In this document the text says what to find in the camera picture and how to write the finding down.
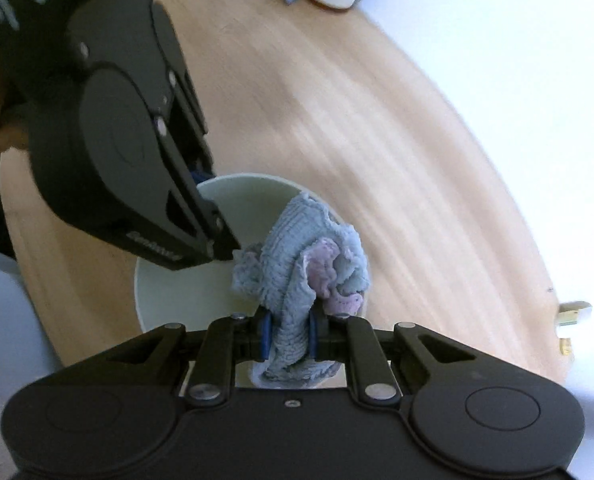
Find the grey pink cleaning cloth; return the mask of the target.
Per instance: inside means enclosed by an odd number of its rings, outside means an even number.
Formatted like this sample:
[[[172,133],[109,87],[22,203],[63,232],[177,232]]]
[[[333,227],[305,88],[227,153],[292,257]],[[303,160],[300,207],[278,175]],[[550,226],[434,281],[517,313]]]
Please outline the grey pink cleaning cloth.
[[[361,315],[371,286],[369,260],[354,226],[334,219],[307,193],[292,198],[265,241],[234,253],[232,289],[272,314],[269,358],[250,365],[258,388],[315,388],[341,364],[309,356],[309,314]]]

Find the yellow round tape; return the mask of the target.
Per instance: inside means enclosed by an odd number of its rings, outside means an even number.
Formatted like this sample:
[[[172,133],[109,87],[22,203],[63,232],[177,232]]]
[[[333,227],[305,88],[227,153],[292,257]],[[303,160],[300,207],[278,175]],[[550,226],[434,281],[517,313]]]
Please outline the yellow round tape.
[[[563,356],[572,355],[572,341],[570,338],[559,339],[559,351]]]

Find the pale green bowl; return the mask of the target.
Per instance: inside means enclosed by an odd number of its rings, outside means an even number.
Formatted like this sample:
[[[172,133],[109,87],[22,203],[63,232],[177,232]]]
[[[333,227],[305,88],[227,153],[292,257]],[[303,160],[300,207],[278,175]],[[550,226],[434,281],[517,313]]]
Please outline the pale green bowl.
[[[241,249],[264,242],[288,202],[295,196],[307,193],[324,203],[321,198],[296,183],[265,174],[218,177],[202,183],[199,192],[217,204],[241,242]],[[333,210],[331,213],[337,221],[347,223]],[[182,323],[188,330],[205,330],[217,318],[233,313],[254,313],[261,306],[232,289],[233,268],[234,259],[180,271],[170,271],[144,260],[139,261],[134,291],[143,330],[152,330],[169,322]],[[253,363],[248,361],[237,367],[238,386],[256,387],[249,380],[249,369]],[[338,387],[344,379],[344,367],[341,365],[333,378],[315,388]]]

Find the small white pill bottle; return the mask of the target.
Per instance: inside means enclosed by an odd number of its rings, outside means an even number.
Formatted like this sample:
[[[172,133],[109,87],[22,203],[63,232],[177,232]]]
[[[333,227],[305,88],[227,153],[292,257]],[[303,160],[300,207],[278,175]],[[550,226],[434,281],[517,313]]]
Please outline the small white pill bottle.
[[[592,304],[586,301],[569,301],[559,305],[556,323],[558,327],[575,326],[592,312]]]

